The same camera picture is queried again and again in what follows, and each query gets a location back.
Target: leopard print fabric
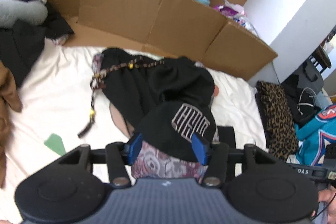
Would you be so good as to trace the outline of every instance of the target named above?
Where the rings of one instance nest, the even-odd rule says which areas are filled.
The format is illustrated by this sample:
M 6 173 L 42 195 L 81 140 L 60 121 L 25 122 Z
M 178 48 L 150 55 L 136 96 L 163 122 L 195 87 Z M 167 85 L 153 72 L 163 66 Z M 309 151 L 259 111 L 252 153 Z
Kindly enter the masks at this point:
M 284 89 L 280 85 L 257 82 L 257 91 L 267 118 L 265 130 L 270 133 L 269 153 L 287 160 L 290 154 L 296 153 L 298 139 Z

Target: white bed sheet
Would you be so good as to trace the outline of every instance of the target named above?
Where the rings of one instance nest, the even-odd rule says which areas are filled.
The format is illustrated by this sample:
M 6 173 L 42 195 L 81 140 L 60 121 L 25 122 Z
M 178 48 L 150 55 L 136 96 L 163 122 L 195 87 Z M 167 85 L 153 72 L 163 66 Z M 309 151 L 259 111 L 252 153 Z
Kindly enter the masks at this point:
M 88 122 L 92 57 L 102 50 L 57 47 L 46 41 L 44 51 L 19 90 L 23 111 L 11 112 L 13 130 L 6 150 L 6 183 L 0 190 L 0 220 L 21 222 L 14 202 L 15 188 L 27 176 L 58 158 L 43 144 L 51 133 L 61 136 L 66 151 L 82 143 L 97 149 L 111 142 L 127 141 L 113 124 L 110 102 L 102 92 L 96 96 L 95 125 L 83 139 L 77 137 Z M 219 87 L 219 95 L 212 105 L 216 124 L 234 127 L 237 148 L 254 143 L 266 149 L 253 89 L 242 79 L 214 70 L 209 72 Z M 94 174 L 108 181 L 105 166 L 95 166 Z

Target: cardboard sheet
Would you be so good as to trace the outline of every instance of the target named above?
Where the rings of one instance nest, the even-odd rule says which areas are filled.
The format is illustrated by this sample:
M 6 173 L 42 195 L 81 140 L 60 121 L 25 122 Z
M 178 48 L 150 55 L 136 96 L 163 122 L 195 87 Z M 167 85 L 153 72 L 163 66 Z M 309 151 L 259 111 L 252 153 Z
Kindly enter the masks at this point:
M 194 0 L 48 1 L 75 31 L 65 46 L 186 56 L 245 80 L 277 56 L 249 31 Z

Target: strap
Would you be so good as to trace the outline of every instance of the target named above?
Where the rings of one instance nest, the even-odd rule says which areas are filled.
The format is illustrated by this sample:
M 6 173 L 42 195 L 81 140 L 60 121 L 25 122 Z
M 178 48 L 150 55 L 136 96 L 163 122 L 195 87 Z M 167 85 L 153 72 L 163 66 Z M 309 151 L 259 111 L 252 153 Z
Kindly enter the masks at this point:
M 315 81 L 318 79 L 318 77 L 317 77 L 317 75 L 314 75 L 314 78 L 313 78 L 313 79 L 310 78 L 310 76 L 308 75 L 307 70 L 306 70 L 307 65 L 308 65 L 307 61 L 304 61 L 304 63 L 302 64 L 303 73 L 305 74 L 305 76 L 307 77 L 307 79 L 308 79 L 310 82 L 315 82 Z
M 117 71 L 121 68 L 128 68 L 129 70 L 132 70 L 134 68 L 152 68 L 160 64 L 164 64 L 164 60 L 155 61 L 148 64 L 139 64 L 139 61 L 143 61 L 142 56 L 139 56 L 135 58 L 134 60 L 131 60 L 128 64 L 122 63 L 120 65 L 113 65 L 108 69 L 103 69 L 100 72 L 93 75 L 91 81 L 90 81 L 90 88 L 92 90 L 91 94 L 91 109 L 90 109 L 90 116 L 89 116 L 89 122 L 84 127 L 84 129 L 77 134 L 79 138 L 82 138 L 87 132 L 90 131 L 92 126 L 95 123 L 95 91 L 100 90 L 103 88 L 106 88 L 106 85 L 104 84 L 104 79 L 107 77 L 108 74 L 110 74 L 113 71 Z

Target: blue clamp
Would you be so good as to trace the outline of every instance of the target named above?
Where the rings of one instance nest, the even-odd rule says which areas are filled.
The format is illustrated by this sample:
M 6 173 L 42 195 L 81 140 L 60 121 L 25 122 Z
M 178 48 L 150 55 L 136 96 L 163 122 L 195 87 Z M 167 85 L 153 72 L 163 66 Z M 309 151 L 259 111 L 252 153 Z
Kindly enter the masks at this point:
M 194 154 L 201 165 L 209 164 L 208 152 L 210 150 L 209 142 L 198 133 L 193 133 L 191 137 L 191 147 Z
M 142 147 L 142 134 L 136 132 L 124 145 L 124 153 L 127 158 L 127 165 L 131 166 L 138 158 Z

